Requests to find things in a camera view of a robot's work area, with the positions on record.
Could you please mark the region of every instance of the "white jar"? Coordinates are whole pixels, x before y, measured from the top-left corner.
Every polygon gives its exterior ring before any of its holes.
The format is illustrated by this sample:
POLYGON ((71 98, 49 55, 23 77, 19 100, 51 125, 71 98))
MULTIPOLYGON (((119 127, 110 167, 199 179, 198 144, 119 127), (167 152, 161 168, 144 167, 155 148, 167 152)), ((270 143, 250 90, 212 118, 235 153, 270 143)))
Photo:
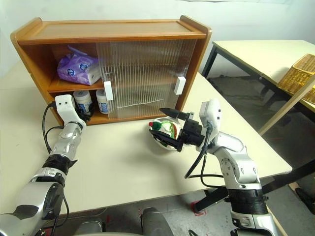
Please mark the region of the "white jar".
POLYGON ((73 96, 79 109, 82 109, 85 114, 89 114, 89 106, 92 104, 90 92, 88 90, 75 91, 73 96))
POLYGON ((96 91, 96 97, 97 97, 99 111, 102 114, 108 114, 108 105, 107 105, 107 99, 106 99, 106 94, 104 90, 98 89, 96 91))

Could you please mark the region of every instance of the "wicker basket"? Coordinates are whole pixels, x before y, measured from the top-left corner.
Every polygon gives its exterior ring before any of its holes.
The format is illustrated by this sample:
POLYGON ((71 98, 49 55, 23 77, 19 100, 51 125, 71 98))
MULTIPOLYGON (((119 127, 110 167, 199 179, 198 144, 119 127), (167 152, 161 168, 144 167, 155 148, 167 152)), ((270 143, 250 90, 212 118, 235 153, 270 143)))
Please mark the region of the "wicker basket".
MULTIPOLYGON (((315 55, 306 54, 299 59, 278 83, 278 87, 296 93, 315 74, 315 55)), ((315 104, 315 86, 303 97, 315 104)))

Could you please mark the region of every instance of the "wooden shelf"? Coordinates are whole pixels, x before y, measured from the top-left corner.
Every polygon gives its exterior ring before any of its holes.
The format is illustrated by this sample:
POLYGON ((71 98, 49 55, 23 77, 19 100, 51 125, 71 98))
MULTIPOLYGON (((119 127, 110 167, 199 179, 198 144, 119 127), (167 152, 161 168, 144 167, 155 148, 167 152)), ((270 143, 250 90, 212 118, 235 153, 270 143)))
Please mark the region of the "wooden shelf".
POLYGON ((109 119, 108 115, 102 114, 98 107, 95 108, 95 112, 91 117, 91 120, 87 122, 87 125, 93 124, 104 124, 104 123, 113 123, 113 122, 120 122, 120 121, 129 121, 129 120, 139 120, 139 119, 156 119, 158 117, 165 117, 166 115, 159 115, 159 116, 142 116, 142 117, 135 117, 135 118, 112 118, 109 119))
MULTIPOLYGON (((119 87, 120 88, 127 88, 127 87, 134 87, 134 86, 144 86, 147 85, 146 81, 141 80, 141 83, 134 84, 131 81, 128 81, 127 83, 120 83, 119 87)), ((156 85, 170 85, 176 82, 176 78, 170 77, 170 75, 166 74, 165 76, 162 77, 162 79, 158 81, 154 81, 150 86, 156 86, 156 85)), ((97 82, 95 82, 93 85, 82 85, 82 84, 77 84, 73 82, 69 82, 66 80, 61 80, 58 76, 58 74, 55 75, 53 80, 51 81, 50 86, 48 87, 47 91, 49 93, 59 93, 59 92, 72 92, 76 90, 97 90, 97 89, 103 89, 104 85, 102 82, 102 79, 99 79, 97 82)))
POLYGON ((207 37, 182 20, 33 21, 34 27, 19 39, 20 45, 207 37))
POLYGON ((69 82, 66 80, 61 80, 58 74, 55 75, 53 80, 51 81, 50 86, 48 87, 47 91, 49 93, 57 93, 57 92, 71 92, 76 90, 96 90, 96 89, 103 89, 104 85, 102 79, 99 79, 92 85, 82 85, 73 82, 69 82))

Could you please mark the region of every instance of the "wooden cabinet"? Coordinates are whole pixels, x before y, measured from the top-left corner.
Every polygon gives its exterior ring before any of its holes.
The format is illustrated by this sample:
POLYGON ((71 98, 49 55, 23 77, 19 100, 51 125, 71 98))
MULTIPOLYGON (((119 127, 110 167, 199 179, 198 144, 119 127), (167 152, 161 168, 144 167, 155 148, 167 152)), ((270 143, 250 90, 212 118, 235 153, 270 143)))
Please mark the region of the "wooden cabinet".
MULTIPOLYGON (((160 107, 182 110, 211 36, 187 16, 179 20, 42 21, 11 34, 12 43, 47 104, 54 97, 90 90, 95 114, 89 124, 163 116, 160 107), (58 62, 68 45, 99 59, 102 79, 91 86, 59 79, 58 62), (174 86, 186 78, 181 95, 174 86), (111 81, 109 114, 98 111, 95 91, 111 81)), ((53 111, 62 124, 61 118, 53 111)))

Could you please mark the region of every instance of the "gray floor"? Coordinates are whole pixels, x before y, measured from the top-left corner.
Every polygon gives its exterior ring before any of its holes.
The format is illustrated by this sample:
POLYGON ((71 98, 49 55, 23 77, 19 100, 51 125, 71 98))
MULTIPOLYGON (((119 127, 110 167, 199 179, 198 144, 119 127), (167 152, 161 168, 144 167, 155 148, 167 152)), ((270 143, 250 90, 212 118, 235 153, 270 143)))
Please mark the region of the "gray floor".
MULTIPOLYGON (((257 130, 284 102, 276 102, 270 108, 264 107, 271 97, 269 91, 260 96, 263 88, 257 80, 250 78, 215 78, 211 83, 226 100, 257 130)), ((291 113, 280 120, 263 138, 292 166, 299 167, 314 158, 315 125, 300 113, 291 113)), ((315 196, 314 176, 308 176, 299 184, 315 196)), ((282 224, 289 236, 315 235, 315 218, 288 186, 268 194, 267 205, 282 224)), ((77 226, 89 217, 98 215, 106 223, 109 232, 141 233, 140 215, 146 207, 156 207, 163 213, 176 236, 187 236, 193 229, 199 236, 230 235, 234 229, 230 219, 230 206, 219 202, 207 208, 201 215, 195 215, 190 205, 204 197, 203 192, 149 200, 133 204, 71 214, 64 227, 56 235, 72 235, 77 226)))

